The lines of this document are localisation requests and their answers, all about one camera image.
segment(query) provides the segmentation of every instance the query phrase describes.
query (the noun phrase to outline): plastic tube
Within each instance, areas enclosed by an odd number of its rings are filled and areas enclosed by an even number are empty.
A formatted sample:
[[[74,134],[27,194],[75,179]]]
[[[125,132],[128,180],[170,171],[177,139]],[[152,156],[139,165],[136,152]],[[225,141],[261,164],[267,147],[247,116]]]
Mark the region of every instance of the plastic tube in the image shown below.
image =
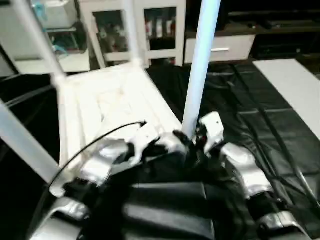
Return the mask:
[[[64,101],[66,74],[57,61],[49,40],[47,39],[41,24],[37,20],[29,1],[11,0],[15,13],[20,18],[22,25],[30,38],[36,43],[39,53],[51,68],[51,84],[57,91],[58,114],[59,114],[59,135],[60,135],[60,161],[66,162],[68,159],[68,139],[67,139],[67,120],[66,120],[66,102]]]
[[[0,137],[39,176],[50,183],[59,165],[0,100]]]
[[[35,42],[39,53],[48,64],[51,69],[51,81],[55,87],[61,86],[63,81],[66,80],[66,74],[64,73],[61,65],[57,61],[52,47],[46,38],[46,35],[42,31],[42,27],[38,22],[29,1],[27,0],[11,0],[15,13],[20,19],[30,38]]]
[[[186,96],[182,131],[192,138],[196,131],[204,92],[211,48],[221,0],[202,0],[190,80]]]
[[[124,24],[127,30],[127,43],[129,46],[131,61],[142,64],[140,57],[138,36],[136,28],[136,18],[133,0],[122,0],[122,7],[124,9]]]

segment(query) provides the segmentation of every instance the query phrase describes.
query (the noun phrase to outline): black cable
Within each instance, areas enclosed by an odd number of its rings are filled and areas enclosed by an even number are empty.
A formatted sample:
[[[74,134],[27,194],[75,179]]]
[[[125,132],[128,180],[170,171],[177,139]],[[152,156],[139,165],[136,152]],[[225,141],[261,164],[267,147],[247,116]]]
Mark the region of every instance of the black cable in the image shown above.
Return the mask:
[[[52,85],[44,86],[44,87],[38,88],[37,90],[29,91],[29,92],[27,92],[21,96],[18,96],[12,100],[6,101],[5,104],[8,108],[12,108],[12,107],[14,107],[18,104],[21,104],[21,103],[23,103],[23,102],[25,102],[35,96],[43,94],[51,89],[53,89]]]
[[[47,198],[50,195],[50,187],[52,186],[52,184],[56,181],[56,179],[58,178],[58,176],[63,172],[63,170],[66,169],[66,167],[74,160],[76,159],[81,153],[83,153],[85,150],[87,150],[89,147],[91,147],[93,144],[95,144],[96,142],[100,141],[101,139],[103,139],[104,137],[131,125],[136,125],[136,124],[140,124],[140,127],[143,127],[145,124],[147,124],[145,121],[136,121],[136,122],[132,122],[132,123],[128,123],[122,126],[119,126],[103,135],[101,135],[100,137],[96,138],[95,140],[91,141],[89,144],[87,144],[85,147],[83,147],[81,150],[79,150],[58,172],[57,174],[54,176],[54,178],[51,180],[50,184],[45,188],[45,190],[43,191],[41,198],[35,208],[31,223],[29,225],[28,231],[27,231],[27,237],[31,237],[31,231],[34,229],[35,223],[38,223],[40,218],[41,218],[41,211],[44,208],[45,202],[47,200]]]
[[[277,143],[279,144],[279,146],[280,146],[280,148],[281,148],[281,150],[282,150],[282,152],[284,154],[284,157],[289,162],[289,164],[290,164],[290,166],[291,166],[291,168],[293,170],[293,173],[299,179],[300,184],[301,184],[301,186],[303,187],[303,189],[304,189],[304,191],[306,193],[306,196],[308,197],[308,199],[311,202],[311,204],[315,207],[317,215],[320,216],[320,204],[319,204],[317,198],[315,197],[314,193],[312,192],[312,190],[311,190],[307,180],[305,179],[305,176],[303,175],[301,169],[299,168],[299,166],[297,165],[297,163],[293,159],[292,155],[290,154],[286,144],[284,143],[284,141],[280,137],[278,131],[276,130],[276,128],[272,124],[272,122],[271,122],[270,118],[268,117],[266,111],[263,109],[263,107],[260,105],[260,103],[255,99],[253,94],[250,92],[248,86],[246,85],[243,77],[239,74],[237,68],[232,64],[230,65],[230,67],[233,70],[233,72],[236,75],[236,77],[240,80],[240,82],[243,85],[244,89],[248,93],[248,96],[250,97],[250,99],[256,104],[259,113],[264,118],[265,123],[267,124],[267,126],[271,130],[272,134],[274,135]]]

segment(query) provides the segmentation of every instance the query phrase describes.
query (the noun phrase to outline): black mat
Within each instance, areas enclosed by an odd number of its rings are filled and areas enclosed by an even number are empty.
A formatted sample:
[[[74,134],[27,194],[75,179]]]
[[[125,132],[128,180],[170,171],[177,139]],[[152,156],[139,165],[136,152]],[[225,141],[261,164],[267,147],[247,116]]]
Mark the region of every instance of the black mat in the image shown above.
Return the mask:
[[[247,86],[265,109],[290,153],[303,170],[312,190],[319,196],[319,140],[253,65],[235,67],[243,82],[235,74],[235,69],[229,65],[215,65],[213,70],[209,69],[200,116],[218,111],[227,141],[246,146],[256,155],[257,161],[267,172],[276,172],[301,189],[275,136],[257,110],[256,104],[248,97]],[[183,118],[189,70],[171,66],[148,69],[152,80],[179,120]],[[21,76],[1,82],[0,97],[8,102],[23,93],[48,84],[48,75]],[[31,100],[13,106],[11,110],[57,160],[59,129],[55,91],[47,90]],[[3,143],[0,149],[0,178],[0,232],[10,236],[7,239],[24,239],[44,182]],[[313,238],[320,237],[320,221],[311,211],[308,200],[291,188],[277,181],[272,182],[292,205],[292,211],[308,233]],[[129,210],[125,215],[128,216],[130,213],[122,229],[130,233],[123,233],[125,239],[256,238],[254,223],[237,189],[201,182],[179,184],[167,182],[157,186],[146,185],[144,190],[133,191],[125,208]],[[167,200],[159,201],[169,193],[170,197]],[[180,199],[181,203],[186,202],[179,205],[177,199]],[[130,208],[131,205],[139,205],[140,208]],[[173,217],[175,221],[166,223]]]

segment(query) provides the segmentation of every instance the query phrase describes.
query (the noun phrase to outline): glass door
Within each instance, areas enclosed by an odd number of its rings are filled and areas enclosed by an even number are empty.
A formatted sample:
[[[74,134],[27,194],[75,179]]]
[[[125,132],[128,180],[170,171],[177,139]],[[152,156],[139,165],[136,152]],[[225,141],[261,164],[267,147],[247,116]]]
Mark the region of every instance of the glass door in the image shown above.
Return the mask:
[[[102,68],[130,59],[121,1],[81,2],[92,45]]]
[[[177,60],[182,65],[185,1],[136,0],[135,5],[146,65],[176,65]]]

